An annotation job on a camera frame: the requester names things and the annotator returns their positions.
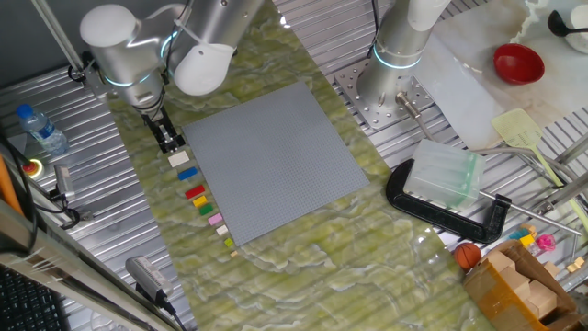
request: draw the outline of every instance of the clear plastic container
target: clear plastic container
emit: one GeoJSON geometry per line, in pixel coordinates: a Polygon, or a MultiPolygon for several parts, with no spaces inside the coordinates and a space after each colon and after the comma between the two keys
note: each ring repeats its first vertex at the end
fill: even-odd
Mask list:
{"type": "Polygon", "coordinates": [[[30,133],[51,155],[61,155],[67,151],[69,144],[63,133],[42,112],[36,112],[29,105],[20,105],[17,108],[20,117],[20,126],[30,133]]]}
{"type": "Polygon", "coordinates": [[[486,160],[475,153],[422,140],[404,191],[458,211],[478,199],[486,160]]]}

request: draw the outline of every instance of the cardboard box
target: cardboard box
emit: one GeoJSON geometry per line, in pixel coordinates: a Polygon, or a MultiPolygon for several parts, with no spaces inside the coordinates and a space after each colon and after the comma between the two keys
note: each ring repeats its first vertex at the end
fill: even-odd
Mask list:
{"type": "Polygon", "coordinates": [[[539,310],[539,319],[551,313],[558,305],[558,296],[537,280],[531,281],[529,288],[531,293],[527,300],[539,310]]]}
{"type": "Polygon", "coordinates": [[[515,262],[497,250],[492,250],[490,253],[486,254],[486,256],[481,259],[480,263],[485,260],[492,263],[498,272],[503,271],[505,268],[515,268],[515,262]]]}
{"type": "Polygon", "coordinates": [[[500,272],[500,275],[513,290],[514,294],[518,295],[522,301],[531,296],[531,288],[529,287],[530,279],[516,272],[515,268],[505,268],[500,272]]]}
{"type": "Polygon", "coordinates": [[[511,290],[489,259],[473,268],[464,281],[464,288],[497,331],[576,331],[582,315],[576,314],[576,304],[565,290],[551,277],[536,258],[518,240],[498,245],[494,251],[514,261],[516,272],[538,280],[557,296],[555,310],[541,321],[511,290]]]}

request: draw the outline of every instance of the green marble surface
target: green marble surface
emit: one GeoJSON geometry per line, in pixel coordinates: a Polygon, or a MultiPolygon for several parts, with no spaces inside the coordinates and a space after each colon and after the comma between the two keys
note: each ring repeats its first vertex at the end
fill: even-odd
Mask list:
{"type": "Polygon", "coordinates": [[[172,122],[179,129],[302,80],[370,185],[238,247],[235,258],[207,222],[218,209],[204,177],[178,181],[178,169],[141,117],[120,100],[110,102],[200,329],[492,330],[462,289],[463,273],[433,229],[388,204],[383,187],[390,170],[279,19],[267,1],[213,94],[190,97],[168,86],[165,108],[172,122]],[[214,206],[206,216],[184,196],[199,184],[214,206]]]}

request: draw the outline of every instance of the wooden block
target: wooden block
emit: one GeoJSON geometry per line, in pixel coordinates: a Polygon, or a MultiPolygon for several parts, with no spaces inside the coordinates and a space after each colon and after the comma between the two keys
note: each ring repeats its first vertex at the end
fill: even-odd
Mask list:
{"type": "Polygon", "coordinates": [[[539,308],[531,303],[528,299],[523,301],[526,307],[533,313],[536,318],[539,318],[539,308]]]}
{"type": "Polygon", "coordinates": [[[553,262],[548,261],[546,262],[543,267],[545,268],[545,270],[548,271],[548,273],[551,275],[551,277],[555,278],[559,273],[560,273],[560,269],[553,264],[553,262]]]}
{"type": "Polygon", "coordinates": [[[499,251],[491,251],[481,261],[487,259],[492,263],[496,271],[501,272],[506,268],[515,268],[515,262],[499,251]]]}
{"type": "Polygon", "coordinates": [[[537,228],[535,227],[535,225],[531,225],[531,224],[527,224],[527,223],[521,224],[521,228],[522,229],[527,229],[530,234],[533,234],[533,232],[535,232],[537,230],[537,228]]]}
{"type": "Polygon", "coordinates": [[[500,275],[504,281],[511,287],[513,292],[521,298],[522,301],[531,295],[529,289],[529,279],[520,273],[516,272],[514,268],[505,268],[500,275]]]}
{"type": "Polygon", "coordinates": [[[538,280],[533,280],[529,284],[531,295],[528,301],[533,303],[539,310],[539,319],[551,313],[558,305],[558,296],[547,286],[541,284],[538,280]]]}

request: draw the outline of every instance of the small toy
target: small toy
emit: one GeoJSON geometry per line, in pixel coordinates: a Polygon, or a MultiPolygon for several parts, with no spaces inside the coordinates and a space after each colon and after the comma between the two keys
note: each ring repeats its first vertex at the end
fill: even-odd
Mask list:
{"type": "Polygon", "coordinates": [[[198,173],[198,171],[196,170],[196,168],[192,166],[188,170],[184,170],[181,173],[177,174],[177,178],[179,180],[184,180],[184,179],[188,179],[188,178],[194,176],[197,173],[198,173]]]}
{"type": "Polygon", "coordinates": [[[214,215],[214,216],[210,216],[209,217],[209,223],[210,225],[214,225],[216,223],[222,222],[222,215],[219,212],[218,214],[214,215]]]}
{"type": "Polygon", "coordinates": [[[453,257],[464,271],[474,268],[481,260],[481,251],[473,243],[464,243],[459,245],[453,252],[453,257]]]}
{"type": "Polygon", "coordinates": [[[200,208],[200,215],[204,216],[212,211],[212,206],[210,204],[206,204],[200,208]]]}
{"type": "Polygon", "coordinates": [[[223,235],[229,232],[229,229],[227,228],[227,225],[223,225],[220,228],[217,229],[217,234],[219,235],[223,235]]]}
{"type": "Polygon", "coordinates": [[[205,189],[202,185],[192,188],[190,191],[186,192],[186,199],[192,199],[197,195],[204,193],[204,191],[205,189]]]}
{"type": "Polygon", "coordinates": [[[570,264],[568,267],[566,267],[566,269],[569,272],[574,272],[574,271],[577,271],[583,264],[584,264],[584,259],[581,257],[578,257],[578,258],[576,258],[575,261],[573,261],[572,264],[570,264]]]}
{"type": "Polygon", "coordinates": [[[196,208],[201,208],[202,206],[204,206],[205,204],[209,203],[209,200],[206,199],[205,196],[199,197],[198,199],[192,201],[192,203],[194,204],[194,206],[196,208]]]}
{"type": "Polygon", "coordinates": [[[535,241],[539,248],[544,251],[554,251],[555,250],[555,238],[551,234],[543,234],[535,241]]]}
{"type": "Polygon", "coordinates": [[[170,166],[177,167],[190,161],[190,158],[187,156],[186,151],[182,151],[178,154],[173,154],[172,156],[168,157],[167,161],[169,161],[170,166]]]}

